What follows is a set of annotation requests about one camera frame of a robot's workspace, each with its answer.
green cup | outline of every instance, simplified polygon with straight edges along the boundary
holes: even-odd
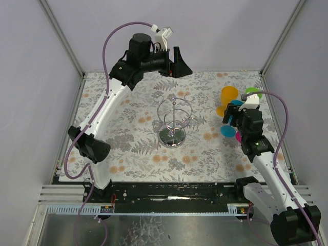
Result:
[[[249,87],[245,90],[244,94],[255,92],[255,91],[260,91],[260,89],[257,89],[255,87]],[[260,99],[262,98],[262,94],[257,94],[257,95]]]

metal floor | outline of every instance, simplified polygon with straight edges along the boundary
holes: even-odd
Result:
[[[75,245],[75,215],[47,215],[38,245]],[[112,216],[105,220],[109,236],[105,245],[218,246],[265,245],[251,231],[247,221],[223,216]],[[275,244],[270,227],[253,222],[259,234]],[[92,216],[81,216],[77,228],[79,246],[101,245],[104,226]]]

floral tablecloth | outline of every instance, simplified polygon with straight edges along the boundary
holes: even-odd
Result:
[[[89,114],[105,86],[104,73],[87,75],[75,126]],[[111,151],[98,165],[107,165],[113,181],[234,182],[236,178],[247,176],[264,181],[243,154],[236,138],[226,138],[220,132],[222,117],[215,110],[220,105],[220,91],[224,86],[236,87],[239,94],[248,87],[262,89],[255,71],[194,72],[180,79],[163,77],[156,72],[145,74],[109,122],[101,140],[111,145]],[[186,128],[187,138],[183,145],[168,149],[158,143],[156,110],[162,97],[173,95],[187,95],[193,107],[193,120]],[[278,137],[265,96],[260,101],[260,110],[264,134],[275,148]],[[278,159],[287,172],[282,153]],[[84,158],[74,149],[69,157],[69,173],[76,175],[85,164]],[[75,181],[88,177],[86,171]],[[71,180],[62,172],[59,181]]]

plastic cup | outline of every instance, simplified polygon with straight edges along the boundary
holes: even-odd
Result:
[[[241,142],[241,135],[240,135],[240,132],[237,132],[236,133],[236,139],[238,142]]]
[[[234,137],[236,135],[236,130],[232,126],[222,126],[220,131],[225,137]]]
[[[227,108],[228,103],[235,100],[238,96],[238,90],[233,86],[226,86],[221,91],[221,106],[216,108],[216,113],[223,117],[224,111]]]
[[[242,101],[239,101],[239,100],[232,100],[230,103],[233,105],[239,105],[239,106],[244,104]]]
[[[226,86],[221,91],[221,104],[227,107],[228,103],[235,100],[238,96],[238,90],[233,86]]]
[[[255,92],[255,91],[260,91],[260,89],[257,89],[255,87],[249,87],[245,90],[244,94],[250,93],[250,92]],[[257,94],[257,96],[261,99],[262,94]]]

white plastic part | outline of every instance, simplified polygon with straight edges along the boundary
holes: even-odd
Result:
[[[155,24],[153,24],[153,26],[150,28],[150,30],[151,30],[152,32],[155,32],[155,33],[156,33],[156,31],[158,30],[158,26],[155,25]]]
[[[294,203],[293,199],[297,198],[299,203],[304,207],[304,204],[307,202],[301,197],[301,195],[296,191],[296,189],[291,184],[290,180],[287,178],[285,172],[281,168],[279,162],[277,162],[277,166],[273,166],[273,156],[274,154],[271,152],[262,153],[260,156],[255,156],[253,160],[254,166],[260,171],[265,182],[267,183],[279,212],[286,211],[287,207],[291,207],[292,209],[297,209],[297,205]],[[288,185],[289,189],[293,192],[293,197],[287,192],[286,188],[280,181],[276,170],[279,170],[279,173],[283,180]]]
[[[239,107],[239,111],[242,109],[256,109],[260,105],[260,98],[254,94],[247,97],[246,102]]]
[[[262,189],[259,183],[249,183],[245,186],[244,195],[247,200],[251,201],[261,211],[269,223],[273,221],[274,214],[280,214],[282,212],[282,210],[278,209],[276,201]]]
[[[127,96],[128,93],[131,93],[131,90],[128,86],[122,86],[121,82],[117,79],[110,80],[110,92],[108,94],[108,99],[106,100],[101,111],[95,117],[89,128],[86,130],[86,134],[93,134],[94,138],[100,139],[104,135],[104,131],[107,128],[107,124],[112,116],[112,113],[115,111],[115,108],[121,103],[121,101]],[[80,123],[81,129],[83,129],[87,124],[90,118],[94,115],[102,100],[106,96],[106,90],[102,92],[99,100],[96,105],[93,107],[87,118]]]
[[[111,119],[113,112],[115,112],[116,107],[121,103],[121,101],[131,93],[131,90],[128,86],[122,86],[121,82],[117,79],[110,80],[110,91],[106,95],[106,90],[102,92],[99,100],[96,105],[93,107],[87,118],[81,122],[79,125],[83,129],[89,122],[90,118],[94,115],[99,105],[101,104],[104,97],[107,97],[107,100],[95,117],[89,128],[86,130],[86,134],[93,134],[95,139],[101,140],[105,130],[107,129],[108,122]],[[90,159],[85,157],[86,163],[91,163],[91,169],[94,175],[94,184],[98,189],[104,189],[110,182],[110,173],[108,171],[108,166],[102,162],[93,164]]]
[[[108,170],[108,166],[105,163],[102,163],[104,161],[98,162],[97,164],[93,164],[92,162],[90,162],[90,159],[86,157],[84,159],[85,159],[85,163],[88,162],[91,163],[91,169],[94,176],[94,186],[101,190],[106,188],[106,186],[111,181],[111,176]]]
[[[172,34],[173,31],[170,27],[164,27],[155,34],[155,42],[160,43],[162,50],[168,50],[168,39]]]

